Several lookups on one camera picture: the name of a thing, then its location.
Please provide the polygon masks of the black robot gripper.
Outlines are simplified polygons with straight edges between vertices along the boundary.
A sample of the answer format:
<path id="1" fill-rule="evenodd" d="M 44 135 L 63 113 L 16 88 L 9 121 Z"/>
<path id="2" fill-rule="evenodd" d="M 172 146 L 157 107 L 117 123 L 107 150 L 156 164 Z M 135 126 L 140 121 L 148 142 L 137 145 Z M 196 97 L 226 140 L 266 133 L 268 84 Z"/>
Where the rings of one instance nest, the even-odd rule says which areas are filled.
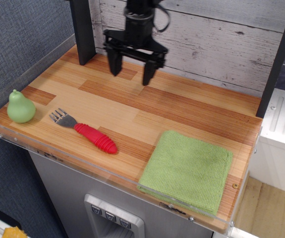
<path id="1" fill-rule="evenodd" d="M 147 86 L 158 68 L 165 63 L 168 49 L 152 37 L 154 12 L 136 14 L 125 12 L 124 30 L 105 30 L 105 49 L 110 71 L 117 76 L 122 70 L 122 57 L 145 62 L 143 86 Z"/>

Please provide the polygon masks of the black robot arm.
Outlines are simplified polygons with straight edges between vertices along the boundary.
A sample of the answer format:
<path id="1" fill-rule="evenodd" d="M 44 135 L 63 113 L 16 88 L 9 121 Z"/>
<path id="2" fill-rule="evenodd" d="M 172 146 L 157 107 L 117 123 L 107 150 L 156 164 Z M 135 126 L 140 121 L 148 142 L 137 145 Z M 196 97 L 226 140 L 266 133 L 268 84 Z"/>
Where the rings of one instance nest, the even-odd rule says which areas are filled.
<path id="1" fill-rule="evenodd" d="M 122 70 L 123 56 L 145 63 L 144 86 L 149 84 L 157 69 L 164 67 L 168 49 L 152 37 L 157 8 L 168 14 L 159 0 L 128 0 L 124 8 L 125 29 L 104 31 L 104 46 L 114 76 Z"/>

